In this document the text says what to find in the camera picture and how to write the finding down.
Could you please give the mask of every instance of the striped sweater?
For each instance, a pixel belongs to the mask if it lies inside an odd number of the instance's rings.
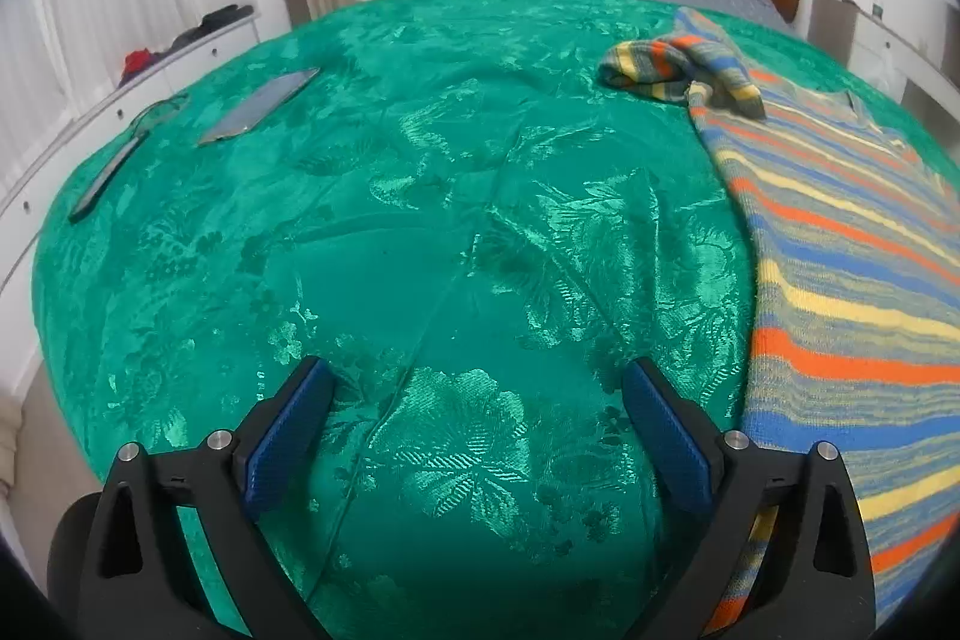
[[[757,250],[741,428],[760,445],[843,453],[883,621],[960,506],[960,204],[856,95],[752,63],[703,15],[607,53],[611,86],[683,101]],[[772,517],[757,519],[711,629],[739,612]]]

